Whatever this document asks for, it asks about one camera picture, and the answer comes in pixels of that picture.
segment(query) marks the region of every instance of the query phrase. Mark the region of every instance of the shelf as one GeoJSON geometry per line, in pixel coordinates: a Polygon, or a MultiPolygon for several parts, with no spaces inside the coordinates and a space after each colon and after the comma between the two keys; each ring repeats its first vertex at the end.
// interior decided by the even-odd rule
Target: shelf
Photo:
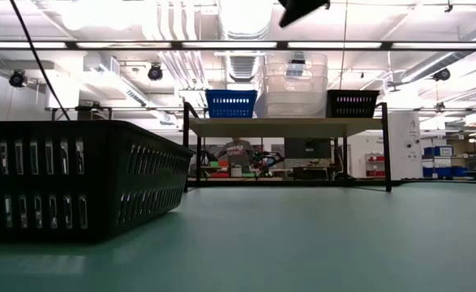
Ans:
{"type": "Polygon", "coordinates": [[[381,130],[378,118],[191,118],[200,137],[332,138],[381,130]]]}

